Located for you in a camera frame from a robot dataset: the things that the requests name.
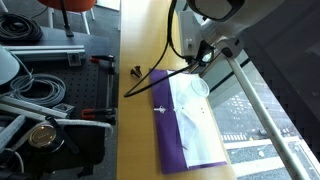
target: coiled cable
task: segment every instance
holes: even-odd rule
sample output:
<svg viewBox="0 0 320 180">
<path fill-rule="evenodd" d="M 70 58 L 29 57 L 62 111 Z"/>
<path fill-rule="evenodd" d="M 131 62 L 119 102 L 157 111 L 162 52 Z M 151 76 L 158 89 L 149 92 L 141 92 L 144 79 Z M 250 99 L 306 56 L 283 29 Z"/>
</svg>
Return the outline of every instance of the coiled cable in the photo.
<svg viewBox="0 0 320 180">
<path fill-rule="evenodd" d="M 33 19 L 18 14 L 0 16 L 0 40 L 39 40 L 42 30 Z"/>
<path fill-rule="evenodd" d="M 14 98 L 44 107 L 55 106 L 63 100 L 66 93 L 66 85 L 61 79 L 49 74 L 32 74 L 32 72 L 28 70 L 28 68 L 15 54 L 11 53 L 11 55 L 19 62 L 22 68 L 26 71 L 27 75 L 19 76 L 13 79 L 10 82 L 11 91 L 0 94 L 0 98 L 11 95 Z M 30 91 L 35 83 L 48 85 L 50 87 L 49 94 L 41 98 L 25 97 L 22 93 Z"/>
</svg>

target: gray floor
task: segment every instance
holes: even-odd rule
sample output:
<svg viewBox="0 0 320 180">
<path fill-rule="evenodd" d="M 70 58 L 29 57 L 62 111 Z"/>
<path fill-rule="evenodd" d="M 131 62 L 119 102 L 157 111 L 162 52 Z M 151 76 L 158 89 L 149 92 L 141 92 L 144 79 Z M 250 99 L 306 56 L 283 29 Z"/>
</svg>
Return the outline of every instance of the gray floor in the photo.
<svg viewBox="0 0 320 180">
<path fill-rule="evenodd" d="M 35 16 L 42 12 L 46 7 L 36 0 L 3 0 L 10 13 L 23 14 L 28 17 Z M 91 19 L 90 13 L 87 13 L 87 19 L 91 35 L 108 37 L 112 44 L 108 52 L 119 57 L 120 52 L 120 31 L 118 31 L 119 12 L 109 10 L 102 7 L 94 7 L 95 21 Z M 71 28 L 74 32 L 85 33 L 85 28 L 80 15 L 68 13 Z M 47 27 L 47 12 L 41 16 L 34 18 L 41 26 Z M 54 13 L 54 28 L 63 29 L 63 18 L 61 11 Z M 113 136 L 105 143 L 106 154 L 103 162 L 97 165 L 94 169 L 94 175 L 83 177 L 84 180 L 113 180 L 116 179 L 116 145 L 117 145 L 117 130 Z M 80 168 L 72 170 L 57 171 L 50 179 L 77 179 L 77 173 Z"/>
</svg>

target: red chair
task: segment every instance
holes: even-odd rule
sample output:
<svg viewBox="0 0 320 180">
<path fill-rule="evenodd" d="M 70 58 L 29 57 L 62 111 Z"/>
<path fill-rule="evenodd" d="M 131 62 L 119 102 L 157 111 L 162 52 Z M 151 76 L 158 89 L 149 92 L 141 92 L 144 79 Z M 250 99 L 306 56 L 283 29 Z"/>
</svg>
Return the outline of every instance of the red chair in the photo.
<svg viewBox="0 0 320 180">
<path fill-rule="evenodd" d="M 50 28 L 53 28 L 53 9 L 61 10 L 60 0 L 38 0 L 41 4 L 48 6 L 48 24 Z M 67 11 L 80 13 L 83 23 L 86 28 L 87 34 L 90 34 L 88 21 L 86 18 L 86 12 L 90 10 L 92 19 L 94 20 L 93 6 L 96 0 L 64 0 L 65 8 Z"/>
</svg>

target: white paper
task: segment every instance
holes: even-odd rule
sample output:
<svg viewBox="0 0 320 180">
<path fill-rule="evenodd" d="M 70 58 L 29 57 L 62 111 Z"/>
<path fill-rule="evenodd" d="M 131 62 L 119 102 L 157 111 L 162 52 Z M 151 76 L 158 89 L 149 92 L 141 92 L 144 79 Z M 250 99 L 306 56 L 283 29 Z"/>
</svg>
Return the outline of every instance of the white paper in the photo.
<svg viewBox="0 0 320 180">
<path fill-rule="evenodd" d="M 193 78 L 199 76 L 178 74 L 169 79 L 186 164 L 189 168 L 226 162 L 206 98 L 199 98 L 188 89 Z"/>
</svg>

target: black cable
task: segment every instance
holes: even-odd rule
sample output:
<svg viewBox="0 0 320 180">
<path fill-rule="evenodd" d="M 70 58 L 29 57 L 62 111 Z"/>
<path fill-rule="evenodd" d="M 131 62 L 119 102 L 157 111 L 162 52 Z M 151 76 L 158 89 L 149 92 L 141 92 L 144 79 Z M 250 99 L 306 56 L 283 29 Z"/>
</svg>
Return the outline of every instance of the black cable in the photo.
<svg viewBox="0 0 320 180">
<path fill-rule="evenodd" d="M 168 15 L 168 33 L 167 33 L 167 41 L 169 42 L 169 45 L 173 52 L 180 57 L 181 59 L 189 59 L 189 56 L 182 56 L 180 55 L 176 49 L 174 48 L 174 44 L 172 41 L 172 20 L 173 20 L 173 14 L 174 14 L 174 8 L 176 7 L 177 0 L 172 0 L 170 8 L 169 8 L 169 15 Z"/>
<path fill-rule="evenodd" d="M 38 23 L 29 17 L 18 14 L 0 16 L 0 40 L 39 40 L 42 30 Z"/>
<path fill-rule="evenodd" d="M 176 74 L 179 74 L 179 73 L 181 73 L 181 72 L 184 72 L 184 71 L 188 70 L 190 67 L 194 66 L 194 65 L 197 64 L 197 63 L 198 63 L 198 62 L 191 63 L 191 64 L 188 65 L 187 67 L 184 67 L 184 68 L 182 68 L 182 69 L 180 69 L 180 70 L 178 70 L 178 71 L 175 71 L 175 72 L 173 72 L 173 73 L 171 73 L 171 74 L 169 74 L 169 75 L 167 75 L 167 76 L 165 76 L 165 77 L 163 77 L 163 78 L 161 78 L 161 79 L 159 79 L 159 80 L 157 80 L 157 81 L 155 81 L 155 82 L 153 82 L 153 83 L 151 83 L 151 84 L 149 84 L 149 85 L 147 85 L 147 86 L 145 86 L 145 87 L 143 87 L 143 88 L 141 88 L 141 89 L 139 89 L 139 90 L 137 90 L 137 91 L 129 94 L 128 96 L 125 96 L 125 97 L 130 97 L 130 96 L 139 94 L 139 93 L 141 93 L 141 92 L 143 92 L 143 91 L 151 88 L 152 86 L 154 86 L 154 85 L 156 85 L 156 84 L 159 84 L 160 82 L 162 82 L 162 81 L 164 81 L 164 80 L 166 80 L 166 79 L 169 79 L 170 77 L 172 77 L 172 76 L 174 76 L 174 75 L 176 75 Z"/>
<path fill-rule="evenodd" d="M 33 19 L 33 18 L 35 18 L 35 17 L 38 17 L 38 16 L 40 16 L 41 14 L 43 14 L 44 12 L 46 12 L 48 10 L 48 6 L 43 10 L 43 11 L 41 11 L 41 13 L 39 13 L 39 14 L 37 14 L 37 15 L 34 15 L 34 16 L 32 16 L 31 18 Z"/>
<path fill-rule="evenodd" d="M 172 0 L 171 1 L 171 5 L 170 5 L 170 8 L 169 8 L 169 12 L 168 12 L 168 21 L 167 21 L 167 42 L 166 42 L 166 45 L 165 45 L 165 48 L 164 48 L 164 50 L 162 52 L 161 57 L 159 58 L 157 63 L 151 68 L 151 70 L 133 88 L 131 88 L 128 92 L 126 92 L 124 94 L 125 98 L 133 96 L 133 95 L 136 95 L 136 94 L 139 94 L 139 93 L 149 89 L 150 87 L 160 83 L 161 81 L 163 81 L 163 80 L 165 80 L 165 79 L 167 79 L 167 78 L 169 78 L 171 76 L 174 76 L 174 75 L 176 75 L 176 74 L 178 74 L 180 72 L 183 72 L 183 71 L 187 70 L 188 68 L 192 67 L 193 65 L 195 65 L 197 63 L 197 62 L 193 63 L 193 64 L 191 64 L 191 65 L 189 65 L 189 66 L 187 66 L 187 67 L 185 67 L 183 69 L 180 69 L 180 70 L 178 70 L 178 71 L 176 71 L 176 72 L 174 72 L 174 73 L 172 73 L 172 74 L 170 74 L 170 75 L 168 75 L 168 76 L 166 76 L 166 77 L 164 77 L 164 78 L 162 78 L 162 79 L 160 79 L 160 80 L 158 80 L 158 81 L 156 81 L 156 82 L 154 82 L 152 84 L 149 84 L 149 85 L 147 85 L 147 86 L 145 86 L 145 87 L 143 87 L 143 88 L 141 88 L 139 90 L 136 90 L 136 91 L 132 92 L 154 71 L 154 69 L 158 66 L 158 64 L 160 64 L 160 62 L 162 61 L 162 59 L 163 59 L 163 57 L 164 57 L 164 55 L 165 55 L 165 53 L 167 51 L 168 45 L 171 46 L 171 48 L 173 49 L 173 51 L 175 52 L 175 54 L 178 57 L 180 57 L 182 59 L 188 59 L 188 60 L 191 59 L 190 57 L 184 57 L 184 56 L 181 56 L 179 53 L 177 53 L 176 50 L 174 49 L 174 46 L 173 46 L 173 43 L 172 43 L 172 36 L 171 36 L 172 20 L 173 20 L 174 8 L 175 8 L 176 4 L 177 4 L 177 0 Z"/>
<path fill-rule="evenodd" d="M 141 89 L 139 89 L 137 91 L 132 92 L 134 89 L 136 89 L 142 83 L 142 81 L 144 81 L 149 76 L 149 74 L 152 73 L 152 71 L 158 66 L 158 64 L 160 64 L 160 62 L 162 61 L 162 59 L 163 59 L 163 57 L 164 57 L 164 55 L 165 55 L 165 53 L 167 51 L 167 48 L 168 48 L 168 42 L 166 43 L 166 45 L 165 45 L 165 47 L 163 49 L 163 52 L 161 54 L 161 57 L 159 58 L 157 63 L 151 68 L 151 70 L 135 86 L 133 86 L 133 88 L 131 88 L 128 92 L 126 92 L 124 94 L 124 97 L 130 97 L 130 96 L 133 96 L 135 94 L 141 93 L 142 91 L 145 91 L 145 90 L 141 91 L 141 89 L 143 89 L 143 88 L 141 88 Z"/>
</svg>

